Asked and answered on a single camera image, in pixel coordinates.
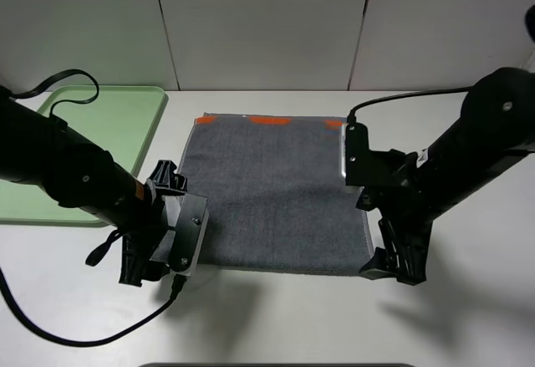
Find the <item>light green tray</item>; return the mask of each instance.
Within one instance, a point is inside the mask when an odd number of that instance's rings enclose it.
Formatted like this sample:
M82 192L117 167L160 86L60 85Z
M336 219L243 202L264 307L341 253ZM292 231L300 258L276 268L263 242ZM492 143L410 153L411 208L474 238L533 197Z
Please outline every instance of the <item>light green tray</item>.
M91 86L56 89L39 108L48 116L50 105L61 99L88 99ZM115 162L134 176L148 151L167 97L158 87L101 87L92 104L63 103L54 113L96 145L108 150ZM62 208L36 186L0 181L0 223L101 227L103 222L76 209Z

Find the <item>gray fabric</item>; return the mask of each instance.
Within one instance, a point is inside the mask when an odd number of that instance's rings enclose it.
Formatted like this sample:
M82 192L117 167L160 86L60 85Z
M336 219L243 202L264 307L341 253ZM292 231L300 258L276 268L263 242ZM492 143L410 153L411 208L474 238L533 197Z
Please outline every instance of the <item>gray fabric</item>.
M218 116L194 126L181 173L208 197L201 263L357 275L371 258L365 214L339 174L339 129L324 120Z

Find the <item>white table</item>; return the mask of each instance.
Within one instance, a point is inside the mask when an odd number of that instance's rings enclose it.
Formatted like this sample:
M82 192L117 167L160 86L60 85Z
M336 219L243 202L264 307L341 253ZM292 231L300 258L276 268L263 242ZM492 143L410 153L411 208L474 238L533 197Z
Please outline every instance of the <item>white table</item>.
M140 173L178 161L203 112L347 115L387 93L172 92ZM403 99L359 112L377 150L420 150L458 116L461 95ZM29 102L36 108L43 97ZM401 362L417 367L535 360L535 157L435 224L427 283L203 268L172 309L108 346L71 349L31 335L0 303L0 365L150 362ZM379 216L369 214L375 244ZM110 227L0 226L0 262L28 316L70 339L100 339L144 318L169 281L117 284L120 246L97 268L88 252Z

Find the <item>black wire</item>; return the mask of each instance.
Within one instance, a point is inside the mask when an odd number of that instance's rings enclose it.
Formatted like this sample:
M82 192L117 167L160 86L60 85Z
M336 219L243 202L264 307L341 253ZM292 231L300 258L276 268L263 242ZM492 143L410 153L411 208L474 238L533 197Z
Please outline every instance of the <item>black wire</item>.
M113 335L105 339L100 340L90 340L90 341L78 341L78 340L70 340L70 339L64 339L60 338L59 336L50 334L41 328L39 328L37 325L35 325L26 315L24 312L20 309L17 302L13 298L13 295L11 294L11 290L9 290L8 283L6 282L6 278L3 276L2 268L0 268L0 292L2 293L2 296L4 300L6 301L6 304L8 305L8 308L11 310L15 318L20 322L24 327L26 327L32 334L37 335L41 339L45 339L49 342L53 342L55 344L62 344L63 346L70 346L73 348L93 348L96 346L102 346L105 344L110 344L111 342L116 341L117 339L120 339L127 334L131 333L132 331L135 331L139 327L147 324L151 320L158 317L160 314L162 314L164 311L166 311L169 306L173 304L173 302L176 300L176 297L178 296L178 293L182 290L184 283L186 282L186 277L182 275L175 275L175 279L173 280L171 295L169 297L169 300L165 302L160 308L158 308L154 313L149 315L147 318L142 319L139 323L132 325L131 327Z
M376 98L371 99L370 101L363 102L362 104L358 104L353 107L353 109L349 112L347 122L348 123L356 123L357 117L355 116L355 112L361 108L364 108L368 105L373 104L380 104L381 102L388 102L392 101L394 99L403 99L403 98L410 98L410 97L422 97L424 95L438 95L438 94L456 94L456 93L465 93L467 92L470 87L460 87L458 89L430 89L428 91L416 91L414 93L405 93L405 94L396 94L391 95L389 97L382 97L382 98Z
M84 72L80 69L69 69L64 70L63 72L56 73L54 76L50 76L48 79L44 80L40 85L38 85L36 88L31 89L25 93L20 94L10 94L10 97L14 99L28 99L35 97L36 95L44 93L52 84L58 83L60 80L67 79L70 76L75 76L76 74L82 74L83 76L86 76L91 80L91 82L94 84L94 87L96 88L95 94L88 99L62 99L58 102L54 102L52 106L50 107L50 116L54 115L54 108L58 106L58 104L62 104L63 102L70 102L71 104L90 104L93 101L97 99L99 96L100 88L99 83L97 83L97 80L94 79L94 77Z

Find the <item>gray cloth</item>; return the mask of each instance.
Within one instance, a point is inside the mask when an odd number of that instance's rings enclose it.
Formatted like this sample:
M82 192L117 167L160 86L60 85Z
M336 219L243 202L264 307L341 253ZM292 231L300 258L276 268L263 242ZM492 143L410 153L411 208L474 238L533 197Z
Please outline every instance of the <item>gray cloth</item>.
M371 258L368 223L344 191L339 128L325 119L218 115L194 126L180 169L188 191L208 197L200 263L358 274Z

